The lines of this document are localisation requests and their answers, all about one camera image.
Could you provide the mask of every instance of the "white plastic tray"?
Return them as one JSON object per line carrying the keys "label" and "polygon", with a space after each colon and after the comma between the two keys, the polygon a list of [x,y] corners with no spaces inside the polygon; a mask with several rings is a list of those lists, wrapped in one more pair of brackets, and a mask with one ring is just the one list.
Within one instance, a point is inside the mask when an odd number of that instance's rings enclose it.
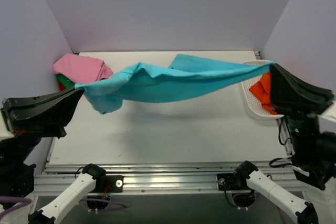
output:
{"label": "white plastic tray", "polygon": [[[252,60],[252,61],[244,61],[243,64],[264,64],[269,62],[268,60]],[[273,115],[265,110],[260,101],[249,91],[249,88],[252,87],[256,82],[260,80],[261,76],[256,76],[254,78],[250,78],[246,81],[241,82],[241,96],[243,97],[244,106],[247,114],[257,120],[275,120],[283,117],[283,115]]]}

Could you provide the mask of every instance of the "red cloth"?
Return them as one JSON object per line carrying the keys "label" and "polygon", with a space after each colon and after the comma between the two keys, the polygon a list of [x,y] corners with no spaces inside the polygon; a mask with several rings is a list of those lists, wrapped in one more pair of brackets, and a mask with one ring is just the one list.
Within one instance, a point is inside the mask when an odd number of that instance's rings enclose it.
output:
{"label": "red cloth", "polygon": [[273,115],[278,113],[272,110],[270,91],[271,91],[271,73],[267,72],[261,76],[260,81],[249,88],[250,92],[261,102],[261,106]]}

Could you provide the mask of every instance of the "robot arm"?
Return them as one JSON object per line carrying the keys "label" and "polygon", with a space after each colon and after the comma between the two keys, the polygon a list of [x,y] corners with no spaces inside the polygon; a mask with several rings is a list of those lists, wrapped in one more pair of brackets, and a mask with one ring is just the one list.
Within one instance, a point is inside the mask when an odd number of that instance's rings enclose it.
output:
{"label": "robot arm", "polygon": [[300,199],[271,181],[245,161],[234,172],[235,183],[256,190],[281,208],[295,223],[336,223],[336,134],[320,133],[319,115],[333,121],[331,90],[303,82],[280,65],[270,67],[271,105],[285,115],[294,154],[294,174],[311,202]]}
{"label": "robot arm", "polygon": [[234,175],[235,180],[241,187],[247,186],[265,196],[283,210],[294,223],[318,223],[317,214],[312,203],[283,189],[251,162],[245,161],[239,165],[235,169]]}
{"label": "robot arm", "polygon": [[89,192],[106,179],[106,171],[90,164],[78,178],[56,199],[29,216],[30,224],[59,224],[68,212]]}

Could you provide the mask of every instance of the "gray wall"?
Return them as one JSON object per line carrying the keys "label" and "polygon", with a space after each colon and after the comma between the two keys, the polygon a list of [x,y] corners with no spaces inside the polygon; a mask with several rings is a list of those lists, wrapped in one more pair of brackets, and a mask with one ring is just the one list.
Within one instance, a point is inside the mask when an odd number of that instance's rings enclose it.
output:
{"label": "gray wall", "polygon": [[[44,0],[0,0],[0,99],[29,97],[57,91],[52,65],[70,51]],[[39,168],[48,140],[27,163]]]}
{"label": "gray wall", "polygon": [[[336,93],[336,0],[290,0],[263,55]],[[322,126],[336,131],[335,124]]]}
{"label": "gray wall", "polygon": [[46,0],[74,51],[260,50],[288,0]]}

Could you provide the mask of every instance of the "cable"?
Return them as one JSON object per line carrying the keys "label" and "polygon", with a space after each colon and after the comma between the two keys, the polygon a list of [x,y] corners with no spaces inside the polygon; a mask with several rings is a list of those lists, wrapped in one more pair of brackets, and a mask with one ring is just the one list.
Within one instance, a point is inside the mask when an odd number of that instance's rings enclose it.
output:
{"label": "cable", "polygon": [[127,206],[119,203],[119,202],[114,202],[114,201],[110,201],[110,200],[105,200],[105,199],[81,199],[80,201],[95,201],[95,202],[103,202],[103,203],[107,203],[107,204],[112,204],[112,205],[117,205],[119,207],[116,208],[108,208],[108,209],[100,209],[99,211],[115,211],[115,210],[122,210],[122,209],[126,209]]}
{"label": "cable", "polygon": [[283,124],[284,120],[285,120],[284,117],[280,118],[279,132],[278,132],[278,140],[279,140],[279,144],[281,144],[282,146],[285,146],[285,145],[287,144],[288,141],[291,141],[291,138],[290,138],[290,137],[288,137],[288,138],[285,140],[284,143],[281,141],[281,136],[280,136],[280,135],[281,135],[281,129],[282,129],[282,124]]}
{"label": "cable", "polygon": [[80,171],[81,169],[83,169],[83,168],[84,168],[84,166],[78,168],[78,170],[77,170],[76,173],[75,173],[75,179],[77,179],[77,174],[78,174],[79,171]]}
{"label": "cable", "polygon": [[22,198],[22,197],[0,196],[0,202],[1,203],[14,203],[14,204],[21,203],[17,206],[12,206],[11,208],[8,208],[5,211],[1,212],[0,213],[0,222],[1,222],[2,218],[4,218],[6,214],[13,212],[17,209],[28,206],[29,204],[32,203],[32,200],[28,198]]}
{"label": "cable", "polygon": [[224,183],[224,186],[223,186],[223,191],[224,191],[224,195],[225,195],[225,198],[226,198],[226,201],[233,207],[240,207],[239,205],[234,205],[232,204],[230,201],[229,201],[229,198],[227,197],[227,193],[226,193],[226,188],[225,188],[225,183]]}
{"label": "cable", "polygon": [[104,191],[104,195],[105,195],[106,198],[109,197],[108,194],[107,194],[107,192],[108,192],[110,189],[111,189],[111,184],[108,184],[108,186],[105,188],[105,191]]}
{"label": "cable", "polygon": [[281,144],[282,146],[284,146],[284,145],[286,144],[286,143],[283,143],[283,142],[281,141],[281,136],[280,136],[283,122],[284,122],[284,121],[283,121],[283,117],[282,117],[282,118],[280,118],[279,133],[278,133],[279,144]]}
{"label": "cable", "polygon": [[293,165],[292,163],[284,163],[284,164],[278,164],[278,165],[274,165],[273,163],[275,163],[276,161],[279,161],[279,160],[291,160],[292,157],[288,157],[288,158],[282,158],[282,157],[277,157],[277,158],[274,158],[272,159],[268,165],[269,167],[271,168],[284,168],[286,166],[290,166],[290,165]]}
{"label": "cable", "polygon": [[[234,195],[233,197],[232,197],[232,201],[234,202],[234,204],[232,204],[231,202],[230,202],[230,200],[228,199],[228,196],[227,196],[227,192],[226,192],[226,188],[225,188],[225,183],[224,183],[224,186],[223,186],[223,191],[224,191],[224,195],[225,195],[225,199],[226,199],[226,201],[229,203],[229,205],[231,205],[231,206],[233,206],[233,207],[240,207],[240,208],[246,208],[247,206],[248,207],[251,207],[254,203],[255,203],[255,200],[256,200],[256,196],[255,196],[255,191],[254,190],[251,190],[249,193],[247,193],[247,194],[236,194],[236,195]],[[251,204],[250,202],[247,202],[248,200],[249,200],[249,197],[250,196],[254,196],[254,198],[255,198],[255,200],[254,200],[254,202]],[[246,199],[244,199],[244,201],[242,201],[241,203],[242,204],[240,204],[238,201],[239,201],[239,197],[241,197],[241,196],[245,196],[246,197]]]}

